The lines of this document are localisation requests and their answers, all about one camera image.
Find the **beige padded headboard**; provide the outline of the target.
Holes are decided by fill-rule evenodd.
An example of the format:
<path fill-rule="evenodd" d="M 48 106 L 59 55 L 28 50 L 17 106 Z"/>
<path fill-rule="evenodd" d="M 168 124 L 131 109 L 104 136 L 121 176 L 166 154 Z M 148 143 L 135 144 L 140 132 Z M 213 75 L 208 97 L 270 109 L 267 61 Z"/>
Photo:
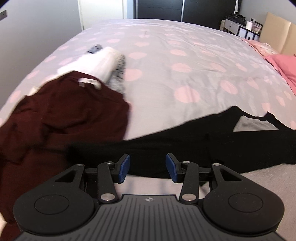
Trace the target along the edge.
<path fill-rule="evenodd" d="M 280 54 L 295 56 L 295 24 L 268 12 L 259 42 L 269 44 Z"/>

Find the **grey black raglan shirt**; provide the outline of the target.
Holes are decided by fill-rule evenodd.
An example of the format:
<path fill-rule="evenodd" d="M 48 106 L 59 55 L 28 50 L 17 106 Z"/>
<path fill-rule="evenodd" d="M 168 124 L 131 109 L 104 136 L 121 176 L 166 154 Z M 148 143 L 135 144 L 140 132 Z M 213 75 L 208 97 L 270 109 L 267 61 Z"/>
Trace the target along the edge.
<path fill-rule="evenodd" d="M 133 140 L 95 145 L 76 143 L 65 151 L 68 166 L 94 168 L 130 155 L 129 174 L 167 179 L 166 154 L 200 168 L 220 163 L 280 196 L 285 215 L 280 233 L 295 240 L 295 129 L 272 113 L 252 116 L 233 106 L 180 126 Z"/>

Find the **white paper roll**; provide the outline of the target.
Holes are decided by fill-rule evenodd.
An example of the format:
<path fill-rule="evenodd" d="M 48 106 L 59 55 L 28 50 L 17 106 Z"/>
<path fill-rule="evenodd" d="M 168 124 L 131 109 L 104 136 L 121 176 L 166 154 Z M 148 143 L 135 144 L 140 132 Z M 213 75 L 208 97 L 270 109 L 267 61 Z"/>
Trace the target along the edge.
<path fill-rule="evenodd" d="M 250 31 L 251 31 L 251 29 L 252 29 L 252 21 L 247 21 L 247 22 L 246 22 L 246 26 L 245 26 L 245 28 L 246 28 L 247 30 L 250 30 Z"/>

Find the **white knit garment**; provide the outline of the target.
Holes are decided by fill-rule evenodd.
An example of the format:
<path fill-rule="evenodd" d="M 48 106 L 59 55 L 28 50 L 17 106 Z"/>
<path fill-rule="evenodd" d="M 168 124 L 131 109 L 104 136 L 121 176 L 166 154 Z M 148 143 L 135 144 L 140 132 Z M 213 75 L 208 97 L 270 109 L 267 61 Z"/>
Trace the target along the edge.
<path fill-rule="evenodd" d="M 72 71 L 78 71 L 84 74 L 90 75 L 91 67 L 94 67 L 94 64 L 91 64 L 90 61 L 92 60 L 92 57 L 89 56 L 89 54 L 84 54 L 81 57 L 79 57 L 77 60 L 66 64 L 65 66 L 60 67 L 56 74 L 49 78 L 49 80 L 53 80 L 55 78 L 58 78 L 64 74 L 70 73 Z M 81 77 L 78 80 L 80 86 L 83 86 L 85 83 L 89 83 L 94 85 L 96 89 L 101 88 L 101 82 L 99 79 L 98 80 L 92 80 L 89 77 Z"/>

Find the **grey checked garment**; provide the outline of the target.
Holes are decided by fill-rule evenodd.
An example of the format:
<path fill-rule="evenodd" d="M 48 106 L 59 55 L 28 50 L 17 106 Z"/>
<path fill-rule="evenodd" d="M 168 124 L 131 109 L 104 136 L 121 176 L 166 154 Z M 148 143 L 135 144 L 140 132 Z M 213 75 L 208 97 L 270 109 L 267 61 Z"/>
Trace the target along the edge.
<path fill-rule="evenodd" d="M 110 89 L 124 94 L 123 76 L 126 65 L 124 54 L 111 47 L 103 48 L 101 45 L 92 46 L 86 53 L 92 57 L 90 63 L 94 64 L 89 74 Z"/>

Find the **floral pink pillow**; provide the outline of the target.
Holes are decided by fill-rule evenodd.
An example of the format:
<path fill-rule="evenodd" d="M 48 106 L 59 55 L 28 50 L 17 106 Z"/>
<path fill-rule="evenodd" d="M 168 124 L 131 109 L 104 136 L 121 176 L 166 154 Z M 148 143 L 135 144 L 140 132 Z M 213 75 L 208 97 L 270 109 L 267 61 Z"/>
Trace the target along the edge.
<path fill-rule="evenodd" d="M 261 43 L 255 40 L 247 40 L 247 39 L 243 39 L 243 41 L 246 42 L 248 45 L 250 45 L 250 47 L 252 47 L 258 54 L 260 54 L 263 57 L 279 54 L 278 51 L 273 49 L 267 43 Z"/>

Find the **black bag on table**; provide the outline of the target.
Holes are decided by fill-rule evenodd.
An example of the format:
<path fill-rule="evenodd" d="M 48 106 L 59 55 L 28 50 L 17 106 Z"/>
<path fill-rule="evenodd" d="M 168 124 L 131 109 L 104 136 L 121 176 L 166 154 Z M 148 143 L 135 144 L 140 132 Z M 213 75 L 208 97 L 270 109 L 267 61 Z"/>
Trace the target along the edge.
<path fill-rule="evenodd" d="M 246 26 L 246 19 L 243 15 L 240 14 L 230 14 L 225 17 L 227 20 L 233 21 L 240 25 Z"/>

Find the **white door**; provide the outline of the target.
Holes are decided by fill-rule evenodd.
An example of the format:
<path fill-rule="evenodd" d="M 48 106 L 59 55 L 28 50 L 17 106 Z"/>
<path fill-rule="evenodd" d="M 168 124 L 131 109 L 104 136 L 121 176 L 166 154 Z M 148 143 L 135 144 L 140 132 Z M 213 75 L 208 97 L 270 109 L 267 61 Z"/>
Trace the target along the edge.
<path fill-rule="evenodd" d="M 91 28 L 99 21 L 127 17 L 127 1 L 124 0 L 78 0 L 82 30 Z"/>

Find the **pink dotted bed sheet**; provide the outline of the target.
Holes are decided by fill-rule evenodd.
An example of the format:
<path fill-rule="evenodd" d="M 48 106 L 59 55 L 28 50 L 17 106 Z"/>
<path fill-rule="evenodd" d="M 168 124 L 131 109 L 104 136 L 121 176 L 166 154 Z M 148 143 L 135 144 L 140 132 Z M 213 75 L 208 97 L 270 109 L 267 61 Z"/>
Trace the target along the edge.
<path fill-rule="evenodd" d="M 100 44 L 126 57 L 127 139 L 158 132 L 237 106 L 253 116 L 272 113 L 295 128 L 295 94 L 282 76 L 240 37 L 164 20 L 102 21 L 43 60 L 1 108 L 6 121 L 16 104 L 57 70 Z"/>

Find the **black sliding wardrobe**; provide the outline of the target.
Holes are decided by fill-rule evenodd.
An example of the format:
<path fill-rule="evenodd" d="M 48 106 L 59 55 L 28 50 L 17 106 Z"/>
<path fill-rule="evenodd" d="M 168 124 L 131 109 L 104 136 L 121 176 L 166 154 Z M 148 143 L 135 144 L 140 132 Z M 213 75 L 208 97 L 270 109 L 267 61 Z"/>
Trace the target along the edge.
<path fill-rule="evenodd" d="M 133 17 L 191 23 L 219 29 L 235 13 L 236 0 L 135 0 Z"/>

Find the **photo frame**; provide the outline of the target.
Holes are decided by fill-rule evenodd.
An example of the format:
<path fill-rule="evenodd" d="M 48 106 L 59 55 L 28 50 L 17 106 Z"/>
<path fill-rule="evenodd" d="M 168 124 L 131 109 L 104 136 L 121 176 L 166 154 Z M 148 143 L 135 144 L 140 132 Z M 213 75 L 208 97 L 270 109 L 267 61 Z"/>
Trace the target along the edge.
<path fill-rule="evenodd" d="M 259 32 L 261 31 L 263 25 L 258 23 L 257 21 L 253 21 L 252 22 L 252 27 L 251 27 L 251 31 L 256 33 L 256 34 L 259 34 Z"/>

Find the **white bedside table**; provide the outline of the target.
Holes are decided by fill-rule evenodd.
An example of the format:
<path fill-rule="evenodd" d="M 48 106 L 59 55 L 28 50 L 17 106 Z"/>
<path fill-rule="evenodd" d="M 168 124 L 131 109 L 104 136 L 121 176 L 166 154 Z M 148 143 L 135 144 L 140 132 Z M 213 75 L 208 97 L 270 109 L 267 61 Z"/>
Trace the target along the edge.
<path fill-rule="evenodd" d="M 238 37 L 241 37 L 247 40 L 259 41 L 259 38 L 260 38 L 260 34 L 252 32 L 251 30 L 248 30 L 244 26 L 227 19 L 224 22 L 223 30 L 224 32 L 236 35 Z"/>

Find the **maroon sweater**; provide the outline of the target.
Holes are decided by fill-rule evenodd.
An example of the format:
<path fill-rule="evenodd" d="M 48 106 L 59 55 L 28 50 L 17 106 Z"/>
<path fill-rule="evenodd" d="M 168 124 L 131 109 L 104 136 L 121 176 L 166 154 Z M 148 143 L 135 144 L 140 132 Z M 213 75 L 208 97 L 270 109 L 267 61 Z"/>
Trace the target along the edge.
<path fill-rule="evenodd" d="M 66 169 L 72 144 L 105 144 L 123 139 L 129 104 L 105 84 L 79 83 L 94 76 L 73 71 L 25 96 L 1 126 L 1 240 L 20 234 L 13 215 L 24 193 Z"/>

